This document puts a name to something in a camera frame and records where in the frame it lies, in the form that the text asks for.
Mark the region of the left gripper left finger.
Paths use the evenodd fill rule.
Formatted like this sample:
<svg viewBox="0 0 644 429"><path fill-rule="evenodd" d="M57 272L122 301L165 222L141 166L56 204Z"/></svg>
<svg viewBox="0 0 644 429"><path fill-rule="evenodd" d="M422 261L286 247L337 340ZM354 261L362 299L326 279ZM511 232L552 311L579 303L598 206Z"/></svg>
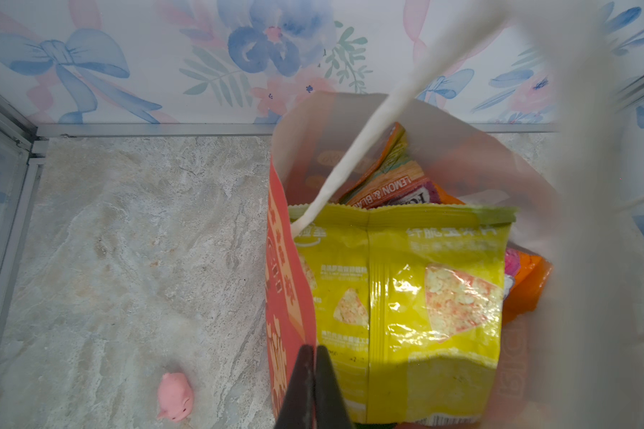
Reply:
<svg viewBox="0 0 644 429"><path fill-rule="evenodd" d="M275 429L311 429L314 415L315 351L300 347Z"/></svg>

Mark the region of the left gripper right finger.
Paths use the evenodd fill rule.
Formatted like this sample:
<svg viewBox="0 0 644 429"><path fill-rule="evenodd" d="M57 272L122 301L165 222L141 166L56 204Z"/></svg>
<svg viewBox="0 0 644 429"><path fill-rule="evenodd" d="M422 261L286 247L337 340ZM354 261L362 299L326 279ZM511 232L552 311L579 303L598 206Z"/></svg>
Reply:
<svg viewBox="0 0 644 429"><path fill-rule="evenodd" d="M315 420L318 429L353 429L327 347L319 345L315 362Z"/></svg>

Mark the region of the yellow snack packet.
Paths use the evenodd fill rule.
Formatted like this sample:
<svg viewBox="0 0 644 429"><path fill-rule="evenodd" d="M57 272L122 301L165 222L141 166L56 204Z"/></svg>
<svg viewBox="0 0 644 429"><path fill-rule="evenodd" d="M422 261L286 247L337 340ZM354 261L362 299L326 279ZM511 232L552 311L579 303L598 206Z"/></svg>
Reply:
<svg viewBox="0 0 644 429"><path fill-rule="evenodd" d="M329 205L295 236L352 421L483 416L500 356L511 207Z"/></svg>

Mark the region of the orange Fox's candy bag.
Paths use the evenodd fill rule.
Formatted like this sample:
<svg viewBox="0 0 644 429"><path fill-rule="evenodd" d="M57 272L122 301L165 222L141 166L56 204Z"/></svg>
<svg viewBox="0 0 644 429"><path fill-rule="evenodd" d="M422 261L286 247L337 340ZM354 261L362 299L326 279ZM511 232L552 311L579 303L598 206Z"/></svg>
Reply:
<svg viewBox="0 0 644 429"><path fill-rule="evenodd" d="M463 202L449 195L429 179L409 154L405 128L395 123L379 160L364 166L364 172L352 188L338 200L340 204L371 209L406 204L448 204ZM534 311L553 271L551 263L529 250L510 244L504 257L506 297L503 323Z"/></svg>

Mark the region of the red paper gift bag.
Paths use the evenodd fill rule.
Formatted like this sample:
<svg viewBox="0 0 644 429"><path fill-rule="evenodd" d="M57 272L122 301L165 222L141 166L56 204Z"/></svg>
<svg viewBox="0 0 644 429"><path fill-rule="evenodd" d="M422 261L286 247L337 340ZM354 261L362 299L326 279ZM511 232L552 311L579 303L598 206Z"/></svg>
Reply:
<svg viewBox="0 0 644 429"><path fill-rule="evenodd" d="M419 100L429 83L507 21L551 71L558 135L546 180L497 139ZM501 330L478 421L353 428L644 428L641 274L618 196L618 67L594 1L471 1L387 95L318 92L272 136L266 235L266 327L275 421L316 314L294 239L379 160L395 123L424 173L465 206L511 207L510 244L553 271L538 307Z"/></svg>

